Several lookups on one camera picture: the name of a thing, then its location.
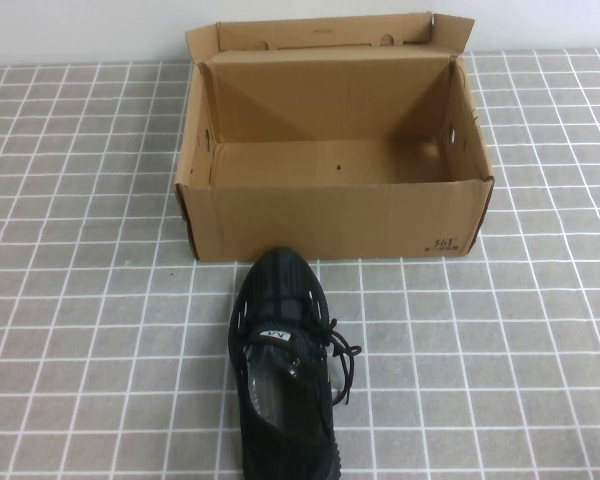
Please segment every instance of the white wall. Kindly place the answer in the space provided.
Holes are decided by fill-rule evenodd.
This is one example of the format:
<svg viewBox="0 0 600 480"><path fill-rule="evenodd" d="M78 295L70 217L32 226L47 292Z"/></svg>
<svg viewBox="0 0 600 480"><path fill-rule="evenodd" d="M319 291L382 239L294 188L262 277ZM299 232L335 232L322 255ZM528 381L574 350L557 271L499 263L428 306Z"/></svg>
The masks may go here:
<svg viewBox="0 0 600 480"><path fill-rule="evenodd" d="M428 10L475 18L473 50L600 46L600 0L0 0L0 64L186 59L216 21Z"/></svg>

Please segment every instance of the box lid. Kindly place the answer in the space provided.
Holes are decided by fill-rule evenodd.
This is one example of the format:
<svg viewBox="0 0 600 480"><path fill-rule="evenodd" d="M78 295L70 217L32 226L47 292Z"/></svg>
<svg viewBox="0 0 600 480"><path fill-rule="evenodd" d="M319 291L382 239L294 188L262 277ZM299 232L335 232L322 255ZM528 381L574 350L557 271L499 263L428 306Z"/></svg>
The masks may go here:
<svg viewBox="0 0 600 480"><path fill-rule="evenodd" d="M464 51L473 19L427 13L217 23L187 32L195 62L228 50L280 50L343 45L431 44Z"/></svg>

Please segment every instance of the black shoelace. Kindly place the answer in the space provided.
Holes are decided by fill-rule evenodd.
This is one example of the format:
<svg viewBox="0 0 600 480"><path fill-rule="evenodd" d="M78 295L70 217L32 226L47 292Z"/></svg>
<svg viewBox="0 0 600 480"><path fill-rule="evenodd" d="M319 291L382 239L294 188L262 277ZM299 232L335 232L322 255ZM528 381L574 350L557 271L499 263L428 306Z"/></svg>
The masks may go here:
<svg viewBox="0 0 600 480"><path fill-rule="evenodd" d="M305 297L285 297L283 300L297 300L305 305L305 311L308 312L308 315L300 321L292 321L286 318L275 318L277 322L288 323L293 325L294 328L301 327L309 335L316 337L320 344L328 348L329 345L333 345L333 357L340 357L340 362L342 363L342 370L344 372L344 386L342 390L332 399L333 405L337 405L342 400L345 400L345 404L349 404L349 395L351 393L351 387L353 386L353 376L355 373L355 361L354 357L362 353L362 347L358 345L351 346L349 342L334 329L338 324L338 321L334 318L329 322L328 325L324 325L323 323L319 323L315 321L315 311L314 311L314 300ZM262 305L258 305L257 308L250 309L245 318L242 318L238 325L238 331L245 336L247 330L248 319L251 317L257 316L257 312ZM345 356L349 358L349 366L347 367L347 362Z"/></svg>
<svg viewBox="0 0 600 480"><path fill-rule="evenodd" d="M342 370L344 372L344 387L333 399L333 404L337 405L342 400L345 400L345 405L349 405L349 394L351 393L351 387L353 386L353 376L355 373L355 361L354 357L362 353L362 347L358 345L351 346L347 340L334 329L338 321L334 318L329 322L329 325L321 325L315 322L306 323L305 330L308 333L313 333L318 336L321 340L321 344L326 348L329 345L333 345L333 357L340 357L342 363ZM345 355L349 357L349 367L347 368L347 362Z"/></svg>

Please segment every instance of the cardboard box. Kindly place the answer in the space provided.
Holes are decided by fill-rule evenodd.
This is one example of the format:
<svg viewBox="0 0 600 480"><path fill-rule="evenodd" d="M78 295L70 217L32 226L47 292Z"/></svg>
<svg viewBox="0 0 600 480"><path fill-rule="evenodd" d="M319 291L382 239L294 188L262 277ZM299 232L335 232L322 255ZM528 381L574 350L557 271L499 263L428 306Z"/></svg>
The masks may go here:
<svg viewBox="0 0 600 480"><path fill-rule="evenodd" d="M473 20L219 23L195 61L176 195L201 260L464 255L493 189Z"/></svg>

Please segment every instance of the shoe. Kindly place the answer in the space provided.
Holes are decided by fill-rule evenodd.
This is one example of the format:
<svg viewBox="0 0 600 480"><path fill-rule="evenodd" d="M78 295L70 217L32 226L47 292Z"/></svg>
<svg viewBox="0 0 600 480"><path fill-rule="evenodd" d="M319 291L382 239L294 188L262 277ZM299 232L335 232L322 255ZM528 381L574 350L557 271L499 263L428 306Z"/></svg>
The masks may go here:
<svg viewBox="0 0 600 480"><path fill-rule="evenodd" d="M320 282L293 250L270 250L247 274L229 327L246 480L340 478L333 405L348 403L353 359L362 349L335 326ZM329 345L344 370L335 399Z"/></svg>

